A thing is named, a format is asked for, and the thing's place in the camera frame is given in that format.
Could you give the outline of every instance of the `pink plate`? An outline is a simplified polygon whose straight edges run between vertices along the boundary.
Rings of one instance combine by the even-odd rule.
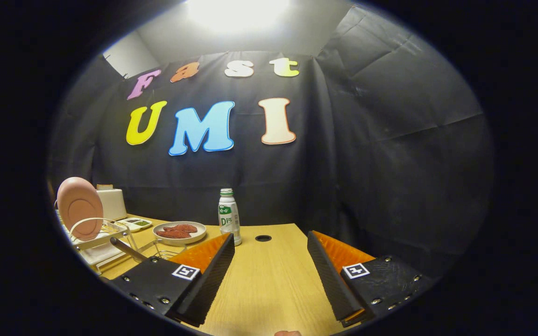
[[[83,178],[68,178],[57,190],[57,208],[68,231],[85,218],[103,217],[103,204],[96,189]],[[103,225],[102,219],[92,219],[77,226],[72,235],[80,240],[95,238]]]

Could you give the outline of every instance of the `white ceiling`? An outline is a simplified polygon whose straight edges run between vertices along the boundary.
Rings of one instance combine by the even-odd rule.
[[[195,16],[193,1],[201,0],[182,2],[160,13],[103,55],[126,78],[169,62],[223,51],[281,51],[316,56],[352,6],[346,0],[248,0],[247,12],[237,10],[242,7],[242,0],[216,0],[215,4],[225,6],[231,2],[232,7],[217,7],[214,11],[218,15],[201,21]],[[270,12],[276,6],[280,13],[271,19]],[[266,25],[260,28],[241,28],[246,21],[263,20]]]

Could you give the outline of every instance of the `wooden table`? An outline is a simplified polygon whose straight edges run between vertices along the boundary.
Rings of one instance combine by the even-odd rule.
[[[153,221],[153,226],[165,221]],[[187,248],[217,237],[217,225],[207,225],[207,235]],[[261,234],[271,236],[258,242]],[[198,329],[215,336],[273,336],[279,330],[299,330],[303,336],[331,335],[344,330],[335,320],[323,291],[319,274],[307,251],[307,237],[295,224],[243,226],[242,244],[235,247],[234,258],[217,296]],[[152,228],[133,233],[141,247],[155,239]],[[163,245],[167,251],[183,247]],[[143,254],[156,252],[151,247]],[[114,279],[137,264],[122,258],[101,269],[101,276]]]

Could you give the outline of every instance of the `raw steak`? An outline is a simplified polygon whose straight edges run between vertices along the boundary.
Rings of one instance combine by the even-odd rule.
[[[157,231],[156,234],[165,238],[190,238],[190,234],[182,230]]]
[[[176,225],[175,227],[164,227],[163,230],[165,231],[179,230],[179,231],[186,231],[190,233],[194,233],[198,231],[196,227],[190,224],[180,224],[180,225]]]

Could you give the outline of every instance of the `blue letter m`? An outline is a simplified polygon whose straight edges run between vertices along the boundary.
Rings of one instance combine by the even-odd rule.
[[[169,149],[169,155],[182,155],[188,151],[184,144],[188,137],[190,148],[193,152],[198,151],[203,137],[209,132],[209,138],[203,145],[207,152],[227,151],[234,146],[230,139],[230,111],[234,102],[218,102],[211,106],[207,115],[200,121],[196,110],[193,108],[181,109],[176,113],[177,128],[173,146]]]

